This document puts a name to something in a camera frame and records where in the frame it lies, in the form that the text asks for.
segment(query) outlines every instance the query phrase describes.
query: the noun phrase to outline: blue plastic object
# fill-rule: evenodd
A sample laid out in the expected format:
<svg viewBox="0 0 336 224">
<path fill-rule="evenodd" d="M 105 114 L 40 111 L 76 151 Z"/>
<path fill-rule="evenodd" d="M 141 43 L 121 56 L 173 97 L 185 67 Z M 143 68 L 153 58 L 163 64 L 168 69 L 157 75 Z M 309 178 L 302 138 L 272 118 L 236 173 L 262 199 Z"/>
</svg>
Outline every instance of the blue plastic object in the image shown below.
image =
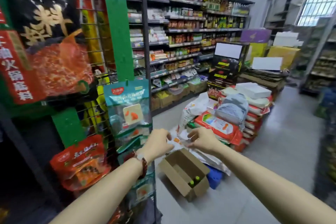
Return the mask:
<svg viewBox="0 0 336 224">
<path fill-rule="evenodd" d="M 210 173 L 207 174 L 210 188 L 216 189 L 218 185 L 221 183 L 224 173 L 207 164 L 206 166 L 210 169 Z"/>
</svg>

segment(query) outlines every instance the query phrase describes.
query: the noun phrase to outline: person's right hand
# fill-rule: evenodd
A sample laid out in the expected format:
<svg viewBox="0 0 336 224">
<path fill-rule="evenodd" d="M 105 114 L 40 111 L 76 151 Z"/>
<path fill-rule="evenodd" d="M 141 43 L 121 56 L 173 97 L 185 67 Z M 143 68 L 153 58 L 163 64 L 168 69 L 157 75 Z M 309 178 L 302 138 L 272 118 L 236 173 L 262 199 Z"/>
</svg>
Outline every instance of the person's right hand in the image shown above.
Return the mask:
<svg viewBox="0 0 336 224">
<path fill-rule="evenodd" d="M 213 155 L 222 146 L 212 130 L 204 127 L 194 128 L 188 134 L 188 137 L 192 142 L 188 145 L 188 148 L 195 148 L 207 154 Z"/>
</svg>

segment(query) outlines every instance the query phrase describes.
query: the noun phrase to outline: forearm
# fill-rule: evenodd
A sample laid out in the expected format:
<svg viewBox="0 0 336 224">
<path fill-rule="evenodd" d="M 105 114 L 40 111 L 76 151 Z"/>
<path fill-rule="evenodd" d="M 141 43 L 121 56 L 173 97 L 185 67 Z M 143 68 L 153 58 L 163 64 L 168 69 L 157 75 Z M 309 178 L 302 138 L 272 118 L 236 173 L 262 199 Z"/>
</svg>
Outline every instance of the forearm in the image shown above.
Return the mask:
<svg viewBox="0 0 336 224">
<path fill-rule="evenodd" d="M 249 188 L 283 224 L 330 224 L 336 211 L 274 172 L 225 145 L 214 154 Z"/>
<path fill-rule="evenodd" d="M 142 173 L 142 163 L 131 158 L 88 189 L 50 224 L 106 224 Z"/>
</svg>

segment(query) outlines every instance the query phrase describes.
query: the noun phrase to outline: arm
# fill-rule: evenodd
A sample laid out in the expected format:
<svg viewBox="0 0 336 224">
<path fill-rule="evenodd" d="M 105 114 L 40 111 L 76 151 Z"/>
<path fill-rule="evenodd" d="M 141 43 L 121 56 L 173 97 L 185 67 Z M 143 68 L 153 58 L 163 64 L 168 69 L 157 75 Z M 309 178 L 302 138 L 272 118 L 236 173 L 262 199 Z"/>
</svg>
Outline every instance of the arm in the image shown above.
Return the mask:
<svg viewBox="0 0 336 224">
<path fill-rule="evenodd" d="M 330 224 L 336 221 L 336 211 L 332 208 L 299 186 L 225 146 L 212 130 L 196 128 L 188 137 L 193 142 L 190 148 L 222 160 L 279 222 Z"/>
<path fill-rule="evenodd" d="M 155 129 L 137 151 L 144 155 L 148 166 L 172 150 L 173 145 L 167 144 L 166 138 L 171 140 L 166 130 Z M 142 162 L 129 159 L 73 201 L 50 224 L 106 224 L 141 174 Z"/>
</svg>

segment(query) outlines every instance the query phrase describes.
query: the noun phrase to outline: teal snack bag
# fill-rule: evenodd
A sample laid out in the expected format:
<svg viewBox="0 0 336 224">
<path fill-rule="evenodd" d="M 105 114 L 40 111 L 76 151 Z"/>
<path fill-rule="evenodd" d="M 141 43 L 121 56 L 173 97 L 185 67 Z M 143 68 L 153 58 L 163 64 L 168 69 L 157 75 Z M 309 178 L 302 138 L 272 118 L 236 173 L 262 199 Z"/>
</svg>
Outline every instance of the teal snack bag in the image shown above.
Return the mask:
<svg viewBox="0 0 336 224">
<path fill-rule="evenodd" d="M 104 86 L 111 130 L 115 137 L 123 137 L 128 130 L 150 127 L 148 80 L 117 82 Z"/>
</svg>

